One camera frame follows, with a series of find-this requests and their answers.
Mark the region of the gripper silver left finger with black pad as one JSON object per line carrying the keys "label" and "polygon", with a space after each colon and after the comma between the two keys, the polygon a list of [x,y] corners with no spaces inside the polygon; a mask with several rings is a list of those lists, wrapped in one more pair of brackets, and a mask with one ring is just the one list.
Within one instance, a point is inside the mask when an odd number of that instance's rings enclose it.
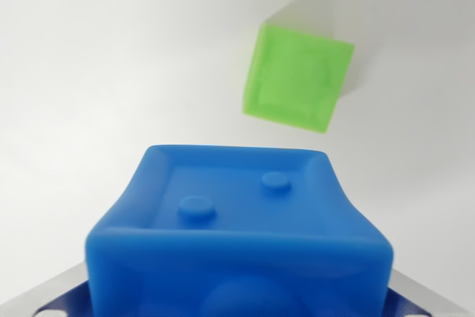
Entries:
{"label": "gripper silver left finger with black pad", "polygon": [[88,280],[85,262],[50,278],[1,305],[1,316],[34,316],[36,311],[55,298]]}

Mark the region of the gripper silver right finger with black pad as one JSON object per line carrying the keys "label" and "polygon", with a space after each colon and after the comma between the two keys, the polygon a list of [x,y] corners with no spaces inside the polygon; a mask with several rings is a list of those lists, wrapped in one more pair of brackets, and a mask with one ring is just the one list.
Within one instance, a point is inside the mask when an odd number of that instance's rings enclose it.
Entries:
{"label": "gripper silver right finger with black pad", "polygon": [[474,316],[474,313],[393,269],[383,316]]}

